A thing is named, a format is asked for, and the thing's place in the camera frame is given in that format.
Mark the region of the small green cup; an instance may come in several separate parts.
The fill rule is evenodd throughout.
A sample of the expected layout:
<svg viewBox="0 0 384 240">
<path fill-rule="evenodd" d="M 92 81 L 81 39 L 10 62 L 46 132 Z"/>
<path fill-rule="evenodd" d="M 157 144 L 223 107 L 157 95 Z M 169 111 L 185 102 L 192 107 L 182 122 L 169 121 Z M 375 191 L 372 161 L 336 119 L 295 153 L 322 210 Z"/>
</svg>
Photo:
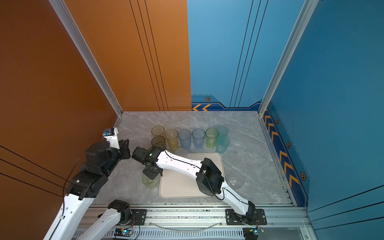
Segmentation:
<svg viewBox="0 0 384 240">
<path fill-rule="evenodd" d="M 154 189 L 158 185 L 159 177 L 156 176 L 153 180 L 151 180 L 146 175 L 142 175 L 142 182 L 148 189 Z"/>
</svg>

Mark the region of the clear dimpled small cup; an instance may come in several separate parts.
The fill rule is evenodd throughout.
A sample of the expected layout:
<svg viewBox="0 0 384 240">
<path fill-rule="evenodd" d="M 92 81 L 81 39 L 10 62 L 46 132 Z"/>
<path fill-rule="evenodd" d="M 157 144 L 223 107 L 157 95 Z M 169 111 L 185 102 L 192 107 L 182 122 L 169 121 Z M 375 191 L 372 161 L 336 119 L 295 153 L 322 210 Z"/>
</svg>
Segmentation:
<svg viewBox="0 0 384 240">
<path fill-rule="evenodd" d="M 184 148 L 178 148 L 177 150 L 175 150 L 175 155 L 180 156 L 182 158 L 187 158 L 188 151 Z"/>
</svg>

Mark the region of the clear faceted small cup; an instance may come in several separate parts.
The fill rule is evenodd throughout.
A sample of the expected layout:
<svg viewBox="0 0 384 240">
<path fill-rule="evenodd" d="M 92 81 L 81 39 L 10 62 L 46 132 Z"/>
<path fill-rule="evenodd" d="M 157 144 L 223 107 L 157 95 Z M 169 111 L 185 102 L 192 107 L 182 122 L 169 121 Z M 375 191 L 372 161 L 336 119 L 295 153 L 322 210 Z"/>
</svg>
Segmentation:
<svg viewBox="0 0 384 240">
<path fill-rule="evenodd" d="M 239 189 L 244 185 L 245 180 L 242 175 L 232 173 L 227 177 L 227 182 L 233 189 Z"/>
</svg>

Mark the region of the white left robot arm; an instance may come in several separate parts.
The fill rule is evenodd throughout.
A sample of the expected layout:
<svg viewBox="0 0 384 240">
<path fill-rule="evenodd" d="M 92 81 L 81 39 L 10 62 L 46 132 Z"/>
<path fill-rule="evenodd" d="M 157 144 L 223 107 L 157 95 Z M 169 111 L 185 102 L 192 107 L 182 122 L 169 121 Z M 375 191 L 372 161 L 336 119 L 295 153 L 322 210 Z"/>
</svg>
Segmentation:
<svg viewBox="0 0 384 240">
<path fill-rule="evenodd" d="M 108 177 L 121 160 L 129 159 L 130 141 L 94 143 L 85 151 L 84 168 L 76 174 L 66 189 L 62 206 L 47 231 L 45 240 L 70 240 L 89 206 L 97 197 Z"/>
</svg>

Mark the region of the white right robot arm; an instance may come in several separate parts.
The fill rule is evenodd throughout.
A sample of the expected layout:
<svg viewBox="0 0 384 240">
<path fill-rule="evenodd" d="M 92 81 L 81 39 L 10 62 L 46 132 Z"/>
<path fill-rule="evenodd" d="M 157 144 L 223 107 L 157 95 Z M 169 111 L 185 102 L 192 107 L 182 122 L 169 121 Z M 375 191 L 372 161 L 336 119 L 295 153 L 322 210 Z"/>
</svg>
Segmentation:
<svg viewBox="0 0 384 240">
<path fill-rule="evenodd" d="M 241 197 L 226 183 L 222 172 L 211 159 L 191 160 L 155 146 L 149 150 L 137 147 L 132 158 L 145 166 L 143 173 L 149 179 L 153 180 L 158 175 L 162 175 L 164 169 L 186 175 L 196 181 L 200 192 L 227 203 L 241 223 L 257 224 L 255 205 Z"/>
</svg>

